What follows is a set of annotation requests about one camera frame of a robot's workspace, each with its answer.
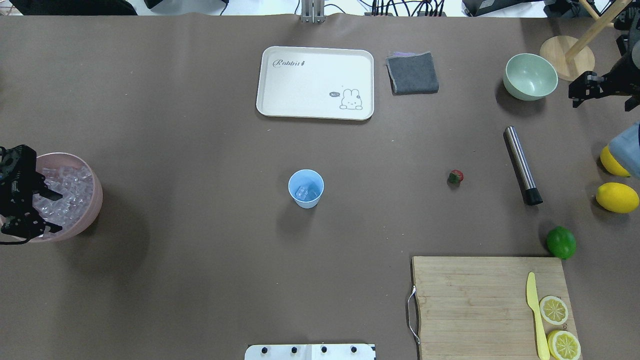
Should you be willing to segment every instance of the wooden cutting board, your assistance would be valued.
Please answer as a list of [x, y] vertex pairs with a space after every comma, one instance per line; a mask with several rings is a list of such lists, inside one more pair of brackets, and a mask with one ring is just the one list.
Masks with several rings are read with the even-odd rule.
[[420, 358], [537, 360], [529, 272], [536, 274], [538, 301], [557, 296], [569, 309], [564, 325], [543, 320], [545, 334], [565, 329], [580, 340], [560, 259], [415, 256]]

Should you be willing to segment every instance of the bowl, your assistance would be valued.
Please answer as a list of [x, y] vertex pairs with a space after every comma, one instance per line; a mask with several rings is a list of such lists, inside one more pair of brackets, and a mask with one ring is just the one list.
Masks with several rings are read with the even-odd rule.
[[558, 74], [549, 61], [541, 56], [518, 54], [507, 62], [502, 82], [516, 99], [534, 101], [556, 89]]
[[[89, 200], [89, 206], [87, 206], [84, 214], [82, 214], [78, 221], [75, 222], [75, 224], [73, 224], [71, 227], [62, 229], [50, 238], [33, 238], [29, 241], [30, 243], [69, 239], [86, 230], [86, 228], [93, 223], [95, 218], [98, 216], [98, 213], [100, 212], [100, 208], [102, 207], [102, 185], [100, 185], [98, 177], [95, 175], [95, 172], [91, 169], [89, 164], [87, 164], [81, 158], [78, 158], [73, 154], [67, 154], [66, 152], [52, 152], [50, 154], [40, 155], [36, 159], [36, 171], [39, 173], [42, 173], [42, 168], [60, 168], [63, 166], [76, 169], [87, 167], [87, 169], [89, 169], [89, 171], [91, 172], [93, 179], [93, 194], [91, 196], [91, 199]], [[0, 217], [0, 225], [3, 222], [4, 219]]]

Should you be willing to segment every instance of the rabbit face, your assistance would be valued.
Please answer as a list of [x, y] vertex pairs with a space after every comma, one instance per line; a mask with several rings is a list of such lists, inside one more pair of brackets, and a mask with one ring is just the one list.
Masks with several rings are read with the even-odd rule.
[[340, 109], [362, 110], [362, 99], [358, 89], [345, 89], [342, 93]]

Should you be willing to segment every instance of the knife blade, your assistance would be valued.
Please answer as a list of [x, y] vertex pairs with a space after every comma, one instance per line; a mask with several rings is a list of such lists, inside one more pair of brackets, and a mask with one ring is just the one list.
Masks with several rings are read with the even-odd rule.
[[538, 289], [536, 288], [536, 274], [530, 272], [527, 278], [527, 305], [533, 310], [533, 318], [536, 329], [536, 345], [540, 360], [549, 360], [549, 346], [545, 336], [545, 328], [542, 326], [542, 315], [538, 304]]

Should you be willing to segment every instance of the green bowl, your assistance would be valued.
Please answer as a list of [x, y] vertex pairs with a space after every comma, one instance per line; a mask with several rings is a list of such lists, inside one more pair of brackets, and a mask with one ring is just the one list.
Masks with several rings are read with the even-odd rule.
[[533, 101], [556, 89], [558, 74], [546, 59], [535, 54], [518, 54], [507, 62], [502, 82], [516, 99]]

